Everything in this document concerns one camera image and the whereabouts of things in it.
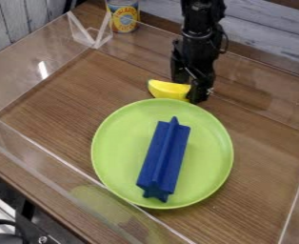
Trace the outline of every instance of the blue foam block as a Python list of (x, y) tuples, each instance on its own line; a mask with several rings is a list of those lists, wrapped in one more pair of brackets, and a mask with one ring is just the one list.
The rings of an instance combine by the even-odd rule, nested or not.
[(176, 117), (171, 123), (159, 121), (136, 184), (144, 189), (144, 197), (167, 202), (175, 193), (190, 132)]

